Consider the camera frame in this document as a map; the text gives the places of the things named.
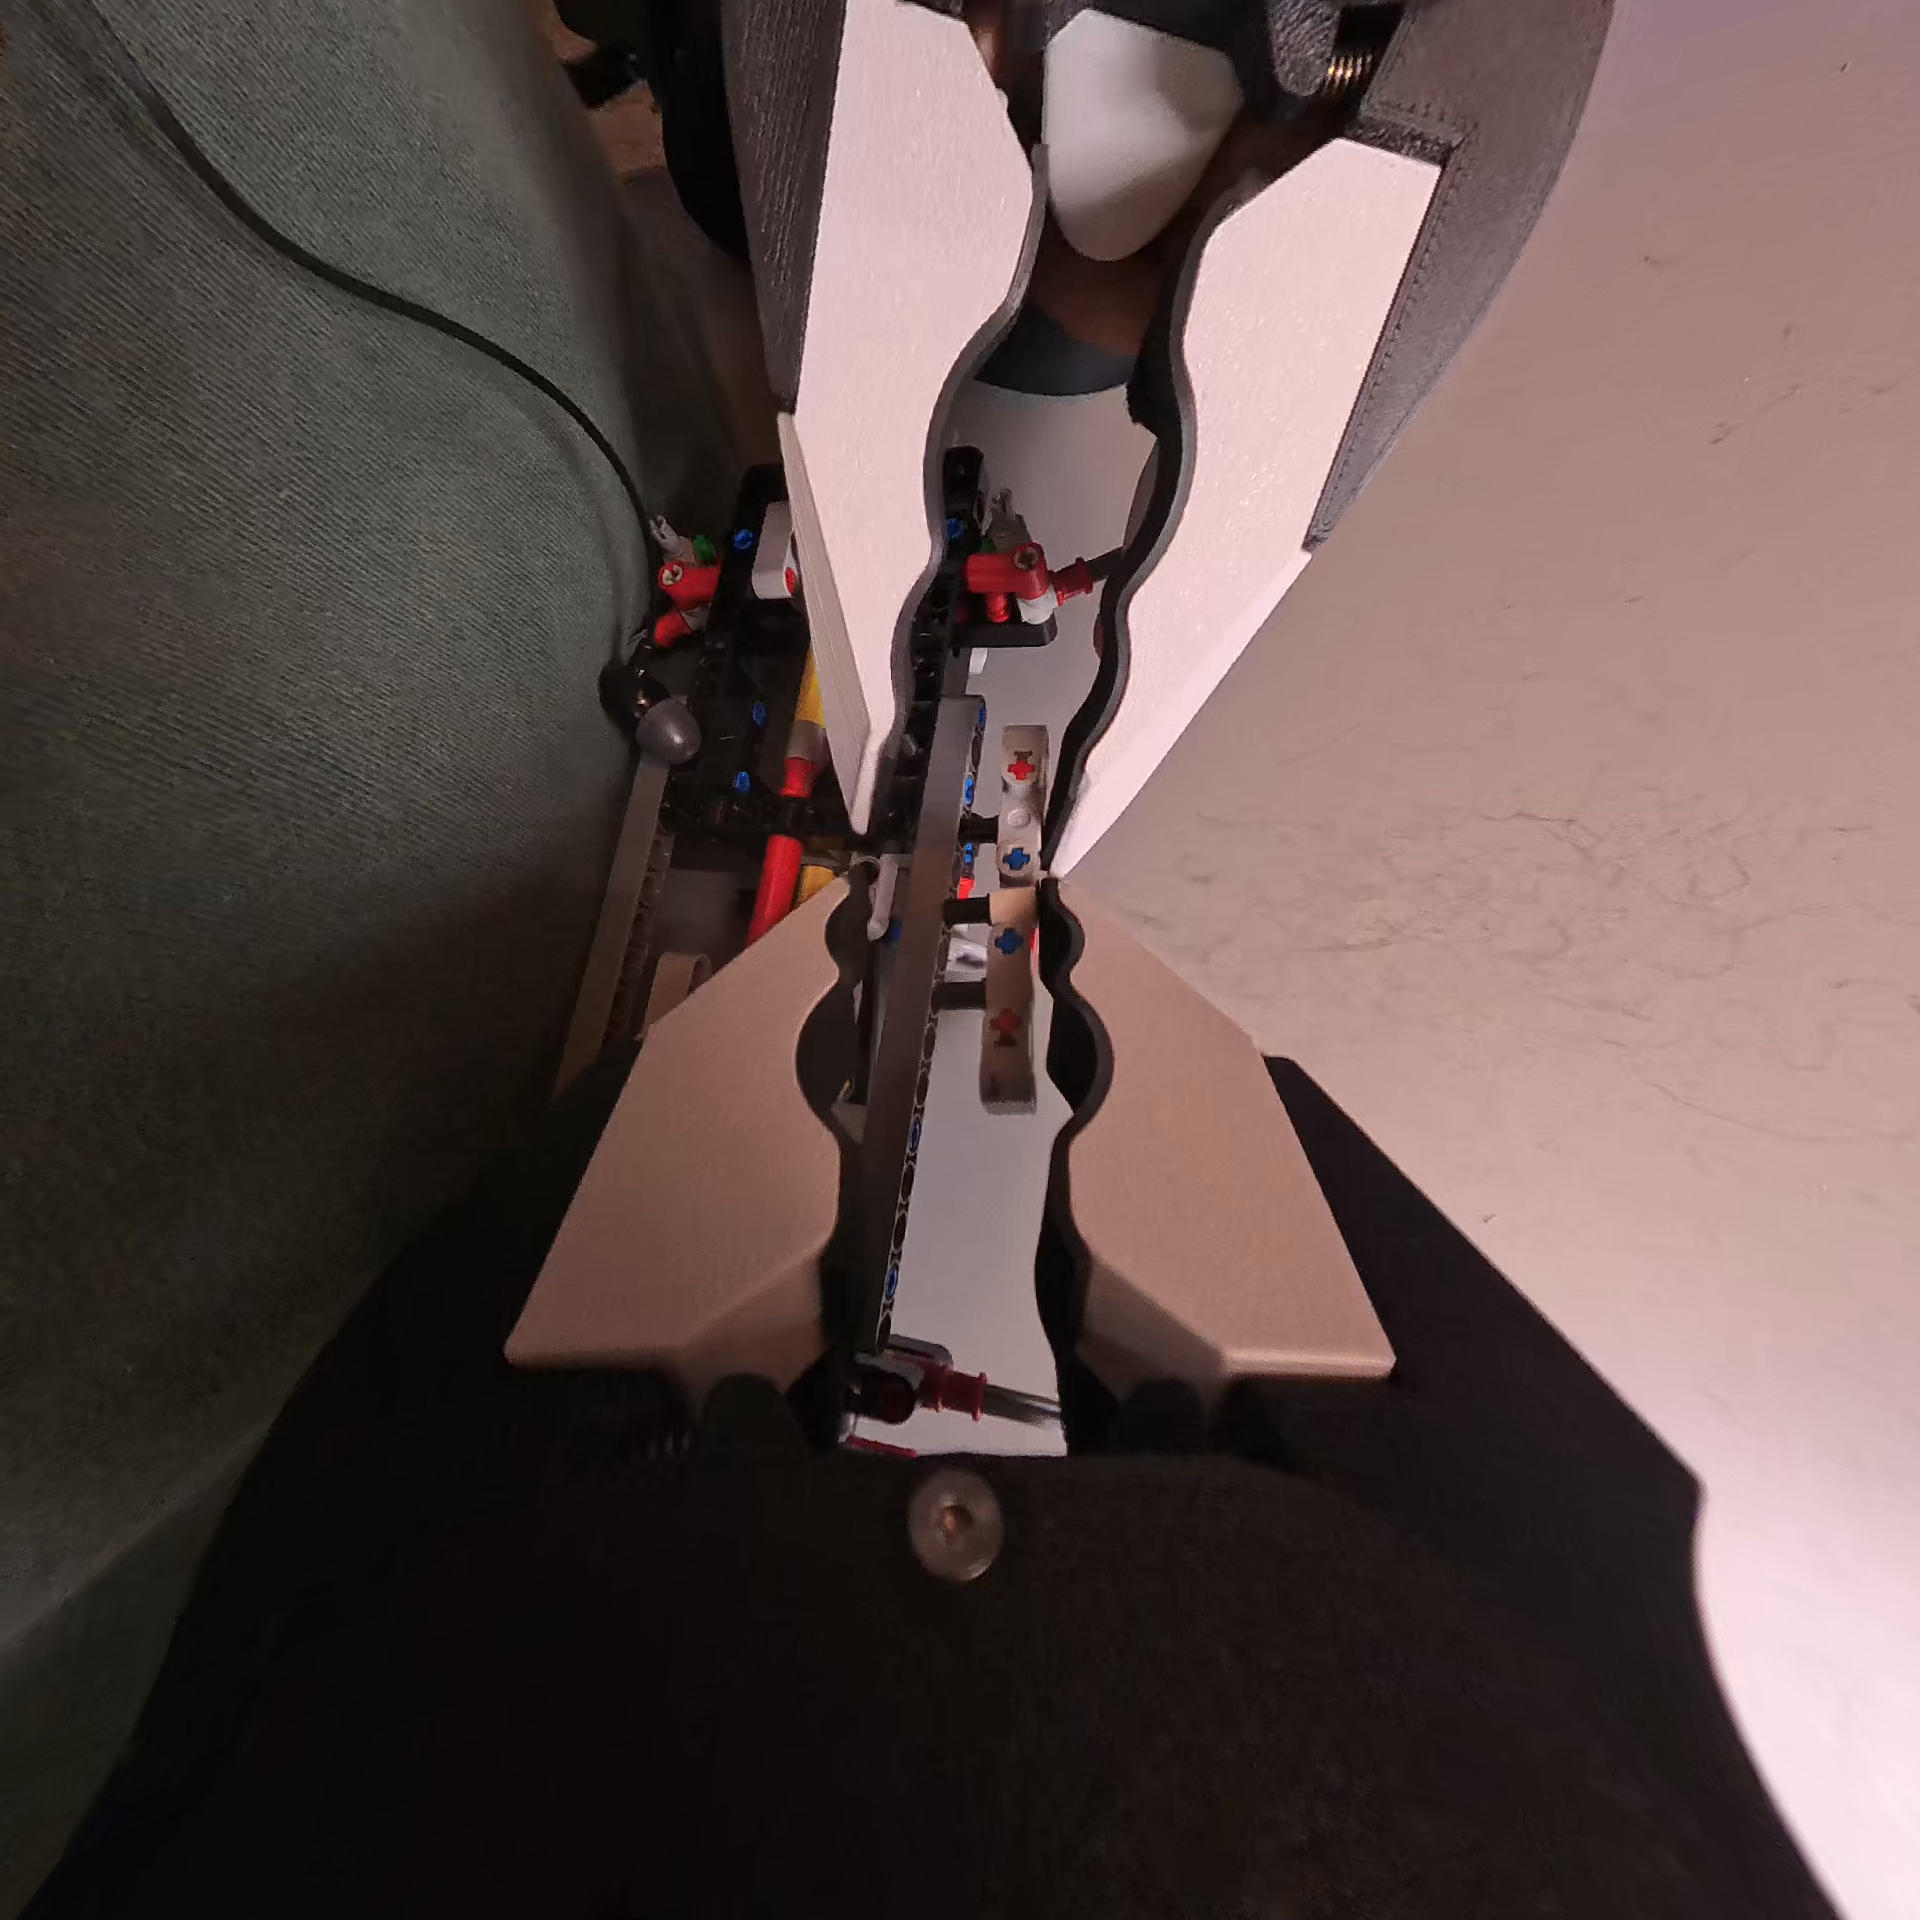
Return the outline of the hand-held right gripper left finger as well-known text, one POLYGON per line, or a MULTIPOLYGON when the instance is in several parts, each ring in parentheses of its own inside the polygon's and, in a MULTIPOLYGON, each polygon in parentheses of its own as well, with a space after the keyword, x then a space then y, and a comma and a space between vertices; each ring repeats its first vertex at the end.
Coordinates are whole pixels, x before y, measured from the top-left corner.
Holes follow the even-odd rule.
POLYGON ((643 1038, 503 1356, 519 1370, 656 1370, 689 1405, 728 1378, 790 1386, 824 1356, 823 1258, 840 1143, 799 1079, 840 984, 832 880, 643 1038))

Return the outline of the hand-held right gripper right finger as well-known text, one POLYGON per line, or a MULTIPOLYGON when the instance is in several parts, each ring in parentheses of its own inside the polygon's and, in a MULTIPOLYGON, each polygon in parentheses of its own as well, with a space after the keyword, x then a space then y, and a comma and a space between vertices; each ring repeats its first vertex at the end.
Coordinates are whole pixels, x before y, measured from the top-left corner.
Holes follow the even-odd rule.
POLYGON ((1375 1383, 1397 1356, 1260 1046, 1112 909, 1051 882, 1040 924, 1040 1311, 1063 1394, 1375 1383))

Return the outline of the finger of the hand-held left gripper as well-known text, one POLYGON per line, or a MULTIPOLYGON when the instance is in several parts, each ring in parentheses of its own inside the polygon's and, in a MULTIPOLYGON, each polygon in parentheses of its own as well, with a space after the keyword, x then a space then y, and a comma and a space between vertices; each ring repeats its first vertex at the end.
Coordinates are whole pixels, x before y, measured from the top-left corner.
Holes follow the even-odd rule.
POLYGON ((1118 585, 1118 705, 1046 866, 1068 874, 1307 564, 1307 534, 1443 168, 1350 136, 1228 209, 1174 304, 1171 503, 1118 585))
POLYGON ((1012 321, 1040 182, 955 15, 848 5, 833 82, 798 400, 776 425, 832 769, 868 832, 937 564, 942 434, 1012 321))

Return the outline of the multicoloured lego technic model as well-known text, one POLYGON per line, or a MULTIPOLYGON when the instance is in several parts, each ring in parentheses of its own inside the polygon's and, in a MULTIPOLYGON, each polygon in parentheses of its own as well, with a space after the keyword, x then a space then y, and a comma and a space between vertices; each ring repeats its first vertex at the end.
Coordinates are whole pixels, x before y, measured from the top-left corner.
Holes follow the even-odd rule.
POLYGON ((923 1409, 1057 1421, 1048 1399, 899 1332, 895 1297, 942 1018, 976 1021, 990 1112, 1027 1112, 1038 1079, 1038 934, 1003 893, 1040 878, 1038 826, 1015 839, 1015 780, 1038 777, 1028 818, 1043 825, 1048 740, 1011 732, 990 769, 969 672, 1051 642, 1048 589, 1092 594, 1112 556, 1053 567, 969 444, 942 455, 937 489, 899 760, 868 832, 832 769, 784 463, 749 468, 725 542, 662 529, 656 624, 600 679, 637 765, 561 1069, 617 1040, 640 1052, 651 1024, 824 885, 868 882, 864 928, 849 904, 832 918, 843 981, 801 1031, 801 1087, 840 1144, 839 1215, 821 1270, 828 1351, 781 1386, 807 1429, 868 1450, 923 1409))

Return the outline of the dark green embroidered sweatshirt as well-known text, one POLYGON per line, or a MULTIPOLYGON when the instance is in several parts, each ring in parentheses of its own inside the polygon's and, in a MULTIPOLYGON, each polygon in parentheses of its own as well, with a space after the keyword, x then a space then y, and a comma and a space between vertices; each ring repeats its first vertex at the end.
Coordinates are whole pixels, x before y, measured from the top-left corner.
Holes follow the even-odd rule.
POLYGON ((5 1916, 349 1297, 553 1087, 687 513, 670 257, 526 5, 5 5, 5 1916))

